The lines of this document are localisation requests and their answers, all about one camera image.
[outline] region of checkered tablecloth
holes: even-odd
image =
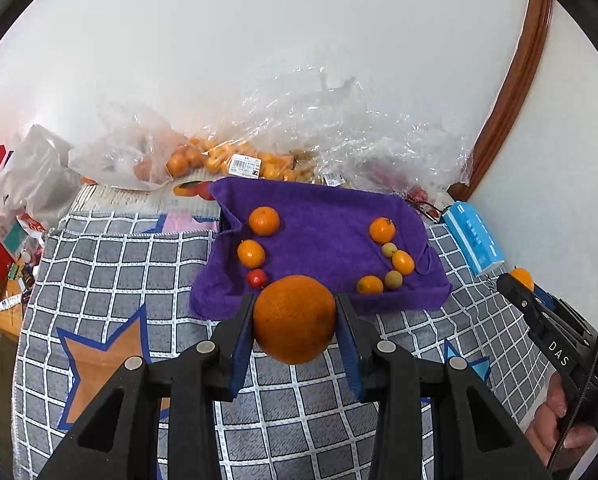
[[[139,234],[155,218],[68,216],[52,232],[19,341],[13,385],[15,478],[34,478],[64,435],[61,415],[74,374],[57,327],[105,342],[145,304],[153,361],[208,338],[215,322],[193,319],[191,283],[207,261],[212,232]],[[449,343],[468,361],[490,357],[489,385],[521,420],[544,382],[547,361],[526,336],[521,315],[475,278],[443,225],[431,245],[454,291],[441,310],[375,316],[381,337],[442,361]],[[215,403],[222,476],[241,479],[367,478],[377,421],[374,404],[355,402],[336,344],[314,361],[287,366],[255,346],[244,389]],[[432,425],[422,404],[422,478],[431,479]],[[158,462],[167,477],[167,419],[159,422]]]

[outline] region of blue tissue pack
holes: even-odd
[[[471,204],[455,202],[444,211],[442,218],[475,276],[486,274],[503,263],[502,249]]]

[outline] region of wooden trim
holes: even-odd
[[[453,184],[448,189],[450,196],[455,200],[465,201],[470,198],[508,137],[537,73],[546,44],[552,9],[553,0],[528,0],[517,51],[492,113],[474,145],[469,161],[473,167],[470,184]]]

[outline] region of wall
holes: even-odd
[[[509,265],[598,324],[598,53],[558,4],[530,94],[471,202]]]
[[[527,0],[35,0],[0,42],[0,137],[42,123],[104,133],[100,98],[192,132],[236,107],[270,60],[358,76],[381,110],[475,137]],[[317,54],[321,47],[334,54]]]

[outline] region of purple towel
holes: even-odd
[[[190,294],[190,310],[201,319],[234,316],[242,294],[253,293],[245,280],[248,269],[237,259],[240,241],[254,238],[266,251],[263,269],[271,282],[305,274],[331,292],[347,293],[359,315],[395,310],[435,309],[450,294],[437,253],[428,245],[418,214],[397,196],[315,186],[296,182],[227,177],[210,186],[230,229],[217,235]],[[254,236],[248,217],[259,206],[271,206],[281,228],[271,237]],[[358,294],[362,276],[383,276],[392,269],[381,245],[368,234],[370,222],[385,216],[396,224],[393,242],[410,253],[415,272],[395,291]]]

